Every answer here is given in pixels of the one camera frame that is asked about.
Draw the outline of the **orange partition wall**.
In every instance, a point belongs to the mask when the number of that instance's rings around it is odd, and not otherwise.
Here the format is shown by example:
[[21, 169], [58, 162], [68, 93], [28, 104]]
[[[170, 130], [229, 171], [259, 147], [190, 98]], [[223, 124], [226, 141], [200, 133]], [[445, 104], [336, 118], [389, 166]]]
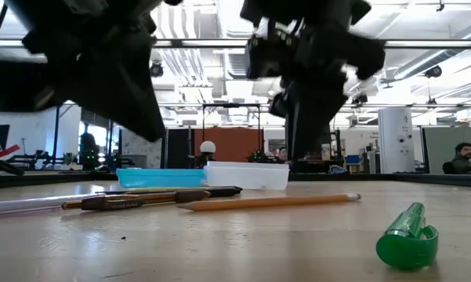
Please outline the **orange partition wall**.
[[203, 141], [216, 145], [213, 159], [216, 161], [247, 162], [247, 157], [259, 150], [259, 131], [254, 128], [201, 128], [194, 130], [195, 154], [199, 155]]

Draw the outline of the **brown mechanical pencil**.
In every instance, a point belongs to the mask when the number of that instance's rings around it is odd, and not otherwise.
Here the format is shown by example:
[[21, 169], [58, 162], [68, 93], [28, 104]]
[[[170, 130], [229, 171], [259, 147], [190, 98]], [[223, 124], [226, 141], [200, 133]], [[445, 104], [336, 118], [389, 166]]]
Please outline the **brown mechanical pencil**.
[[116, 196], [90, 197], [81, 201], [69, 201], [61, 205], [63, 210], [113, 211], [138, 208], [146, 204], [189, 203], [208, 198], [210, 192], [204, 190], [183, 190], [165, 193], [122, 194]]

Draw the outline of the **clear purple pen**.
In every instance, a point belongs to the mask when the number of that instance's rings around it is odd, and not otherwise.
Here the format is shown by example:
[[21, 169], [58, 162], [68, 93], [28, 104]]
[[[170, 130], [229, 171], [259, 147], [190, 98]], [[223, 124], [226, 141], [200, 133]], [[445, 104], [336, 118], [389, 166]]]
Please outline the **clear purple pen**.
[[38, 210], [57, 209], [61, 208], [61, 205], [65, 202], [80, 201], [84, 198], [95, 196], [96, 193], [0, 201], [0, 215], [15, 212], [30, 212]]

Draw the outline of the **black overhead frame bar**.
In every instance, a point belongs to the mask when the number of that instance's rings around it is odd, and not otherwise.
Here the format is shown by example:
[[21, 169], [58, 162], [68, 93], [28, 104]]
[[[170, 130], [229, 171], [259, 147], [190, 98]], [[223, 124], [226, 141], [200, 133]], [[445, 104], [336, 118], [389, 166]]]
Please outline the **black overhead frame bar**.
[[[238, 49], [244, 48], [247, 39], [158, 39], [156, 48], [173, 49]], [[471, 49], [471, 40], [380, 40], [387, 49]]]

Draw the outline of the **orange wooden pencil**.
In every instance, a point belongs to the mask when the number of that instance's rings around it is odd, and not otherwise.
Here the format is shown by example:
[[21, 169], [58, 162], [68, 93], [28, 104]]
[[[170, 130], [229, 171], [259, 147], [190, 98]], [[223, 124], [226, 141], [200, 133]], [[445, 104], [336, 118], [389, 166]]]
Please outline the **orange wooden pencil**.
[[334, 204], [359, 201], [360, 199], [361, 195], [358, 193], [342, 193], [316, 197], [268, 197], [236, 199], [228, 201], [195, 201], [187, 204], [180, 204], [178, 208], [182, 208], [192, 212], [210, 212], [234, 209], [276, 208], [315, 204]]

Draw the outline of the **white column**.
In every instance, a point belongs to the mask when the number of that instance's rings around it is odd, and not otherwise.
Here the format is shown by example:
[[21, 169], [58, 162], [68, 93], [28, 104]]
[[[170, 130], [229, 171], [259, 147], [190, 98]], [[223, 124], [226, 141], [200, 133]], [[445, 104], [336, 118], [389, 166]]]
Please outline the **white column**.
[[405, 107], [382, 108], [378, 120], [381, 173], [413, 172], [415, 155], [411, 110]]

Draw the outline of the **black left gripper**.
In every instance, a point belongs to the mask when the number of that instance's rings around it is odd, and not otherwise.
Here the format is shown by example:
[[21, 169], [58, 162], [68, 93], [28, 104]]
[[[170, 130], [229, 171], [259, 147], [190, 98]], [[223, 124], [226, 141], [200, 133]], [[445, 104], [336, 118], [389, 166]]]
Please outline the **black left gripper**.
[[[48, 58], [79, 58], [74, 101], [154, 142], [165, 126], [149, 60], [156, 25], [150, 12], [180, 0], [5, 0], [24, 25], [23, 46]], [[68, 100], [61, 89], [72, 62], [0, 61], [0, 112], [39, 112]]]

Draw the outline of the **white translucent supply box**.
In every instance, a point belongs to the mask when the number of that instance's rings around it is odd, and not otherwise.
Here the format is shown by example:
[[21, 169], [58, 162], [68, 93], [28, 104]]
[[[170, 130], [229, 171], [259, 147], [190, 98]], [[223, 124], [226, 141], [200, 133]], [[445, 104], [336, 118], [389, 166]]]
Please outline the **white translucent supply box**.
[[244, 190], [285, 190], [289, 166], [252, 162], [209, 161], [204, 166], [209, 186], [238, 186]]

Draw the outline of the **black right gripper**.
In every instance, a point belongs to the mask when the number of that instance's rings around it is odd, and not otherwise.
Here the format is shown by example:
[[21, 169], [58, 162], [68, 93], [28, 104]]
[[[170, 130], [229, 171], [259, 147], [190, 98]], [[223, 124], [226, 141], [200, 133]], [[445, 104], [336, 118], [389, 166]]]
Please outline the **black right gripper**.
[[[371, 11], [366, 0], [244, 0], [241, 18], [266, 34], [254, 33], [245, 46], [248, 79], [326, 75], [333, 67], [354, 66], [366, 80], [383, 68], [384, 44], [350, 32]], [[286, 117], [288, 159], [312, 151], [330, 120], [347, 100], [345, 74], [292, 80], [276, 94], [269, 113]]]

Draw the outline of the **blue translucent box lid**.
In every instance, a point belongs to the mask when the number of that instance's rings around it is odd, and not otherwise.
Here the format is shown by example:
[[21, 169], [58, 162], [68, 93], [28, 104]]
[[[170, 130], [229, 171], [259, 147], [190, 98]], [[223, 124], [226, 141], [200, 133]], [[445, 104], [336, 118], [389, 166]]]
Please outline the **blue translucent box lid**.
[[205, 179], [203, 169], [191, 168], [119, 168], [116, 175], [126, 189], [198, 187]]

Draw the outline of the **grey partition wall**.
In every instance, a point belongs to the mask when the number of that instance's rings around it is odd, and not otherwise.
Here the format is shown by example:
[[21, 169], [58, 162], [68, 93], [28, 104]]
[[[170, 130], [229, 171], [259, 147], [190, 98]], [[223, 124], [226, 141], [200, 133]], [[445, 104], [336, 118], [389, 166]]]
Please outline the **grey partition wall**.
[[443, 174], [442, 164], [451, 161], [459, 143], [471, 143], [471, 127], [425, 127], [426, 163], [430, 174]]

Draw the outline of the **green pen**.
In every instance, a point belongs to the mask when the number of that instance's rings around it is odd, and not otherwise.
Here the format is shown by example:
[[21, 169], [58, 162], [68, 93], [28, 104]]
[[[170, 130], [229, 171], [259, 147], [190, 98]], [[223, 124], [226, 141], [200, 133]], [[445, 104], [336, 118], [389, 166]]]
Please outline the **green pen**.
[[426, 224], [426, 208], [412, 203], [401, 212], [378, 239], [378, 257], [396, 269], [422, 269], [436, 259], [439, 244], [438, 230]]

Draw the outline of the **long black pencil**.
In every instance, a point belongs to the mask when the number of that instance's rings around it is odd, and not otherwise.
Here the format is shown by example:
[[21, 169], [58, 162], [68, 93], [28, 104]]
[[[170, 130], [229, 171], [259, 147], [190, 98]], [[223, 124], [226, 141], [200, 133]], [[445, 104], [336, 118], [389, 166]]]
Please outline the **long black pencil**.
[[169, 193], [169, 192], [187, 192], [194, 190], [202, 190], [210, 193], [210, 197], [232, 197], [238, 195], [243, 190], [238, 186], [203, 186], [196, 188], [168, 188], [168, 189], [152, 189], [152, 190], [120, 190], [120, 191], [100, 191], [97, 194], [105, 195], [122, 195], [122, 194], [147, 194], [147, 193]]

